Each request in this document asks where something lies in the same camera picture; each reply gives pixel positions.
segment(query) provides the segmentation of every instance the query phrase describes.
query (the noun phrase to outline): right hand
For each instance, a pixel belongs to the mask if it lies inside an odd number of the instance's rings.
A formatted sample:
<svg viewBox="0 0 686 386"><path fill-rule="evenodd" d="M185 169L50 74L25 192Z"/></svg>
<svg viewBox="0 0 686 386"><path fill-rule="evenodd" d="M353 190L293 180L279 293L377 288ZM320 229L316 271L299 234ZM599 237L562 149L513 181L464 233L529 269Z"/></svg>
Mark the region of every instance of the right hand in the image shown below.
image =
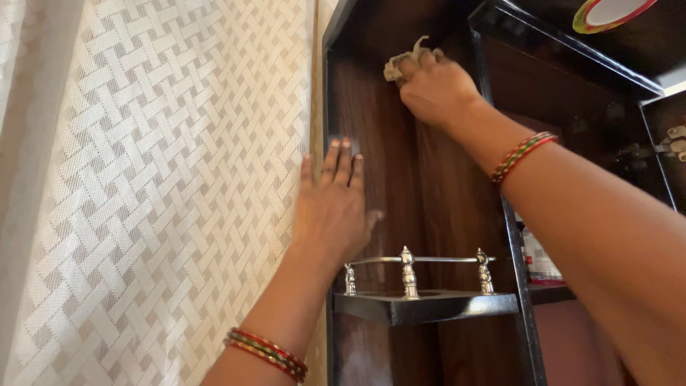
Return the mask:
<svg viewBox="0 0 686 386"><path fill-rule="evenodd" d="M419 63L403 59L398 67L407 80L400 98L420 121L450 133L473 104L485 102L469 74L440 52L424 50Z"/></svg>

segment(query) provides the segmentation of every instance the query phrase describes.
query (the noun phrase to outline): metal latch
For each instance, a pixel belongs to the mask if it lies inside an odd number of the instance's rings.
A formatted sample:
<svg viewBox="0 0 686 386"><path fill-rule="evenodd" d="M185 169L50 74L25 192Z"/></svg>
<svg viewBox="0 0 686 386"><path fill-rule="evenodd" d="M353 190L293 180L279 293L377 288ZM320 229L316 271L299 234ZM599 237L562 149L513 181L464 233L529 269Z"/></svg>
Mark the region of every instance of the metal latch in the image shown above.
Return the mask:
<svg viewBox="0 0 686 386"><path fill-rule="evenodd" d="M686 126L677 126L667 130L669 138L665 138L655 146L655 152L662 152L669 157L678 157L679 161L686 162Z"/></svg>

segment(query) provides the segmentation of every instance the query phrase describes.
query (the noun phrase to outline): black shelf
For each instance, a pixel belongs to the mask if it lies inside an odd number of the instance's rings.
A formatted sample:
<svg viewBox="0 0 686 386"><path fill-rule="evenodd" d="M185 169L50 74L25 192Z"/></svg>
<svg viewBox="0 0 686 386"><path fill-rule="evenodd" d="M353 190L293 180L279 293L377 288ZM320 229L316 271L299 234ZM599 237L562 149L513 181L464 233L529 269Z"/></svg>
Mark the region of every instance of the black shelf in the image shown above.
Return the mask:
<svg viewBox="0 0 686 386"><path fill-rule="evenodd" d="M531 296L531 302L535 306L576 299L576 295L574 295L569 287L564 284L552 286L529 284L529 294Z"/></svg>
<svg viewBox="0 0 686 386"><path fill-rule="evenodd" d="M419 291L420 299L403 299L402 293L333 295L333 311L376 321L387 326L413 326L436 321L466 319L519 312L514 293L484 295L471 291Z"/></svg>

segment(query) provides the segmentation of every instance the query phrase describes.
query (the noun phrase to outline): forearm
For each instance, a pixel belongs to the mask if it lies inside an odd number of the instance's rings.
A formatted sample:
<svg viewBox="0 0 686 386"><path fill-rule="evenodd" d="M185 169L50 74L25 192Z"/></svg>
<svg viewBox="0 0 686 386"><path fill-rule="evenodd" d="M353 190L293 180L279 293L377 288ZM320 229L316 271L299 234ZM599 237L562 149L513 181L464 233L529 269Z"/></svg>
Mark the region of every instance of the forearm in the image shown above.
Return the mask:
<svg viewBox="0 0 686 386"><path fill-rule="evenodd" d="M272 281L240 328L265 337L303 359L337 271L329 262L335 261L316 247L290 246ZM295 381L261 359L229 347L207 374L203 385L229 384L291 386Z"/></svg>
<svg viewBox="0 0 686 386"><path fill-rule="evenodd" d="M472 112L451 134L488 174L533 134L489 106ZM686 220L556 144L523 159L502 191L629 361L674 373L686 336L674 307L686 303ZM653 351L664 357L651 363Z"/></svg>

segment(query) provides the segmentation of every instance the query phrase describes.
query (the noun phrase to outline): curtain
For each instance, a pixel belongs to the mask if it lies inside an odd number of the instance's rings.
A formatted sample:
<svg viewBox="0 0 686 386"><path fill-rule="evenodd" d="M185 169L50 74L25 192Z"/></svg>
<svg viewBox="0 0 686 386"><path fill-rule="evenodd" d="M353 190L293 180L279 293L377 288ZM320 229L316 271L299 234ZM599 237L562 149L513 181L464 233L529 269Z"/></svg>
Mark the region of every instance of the curtain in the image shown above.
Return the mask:
<svg viewBox="0 0 686 386"><path fill-rule="evenodd" d="M330 3L0 0L3 385L199 384L290 241Z"/></svg>

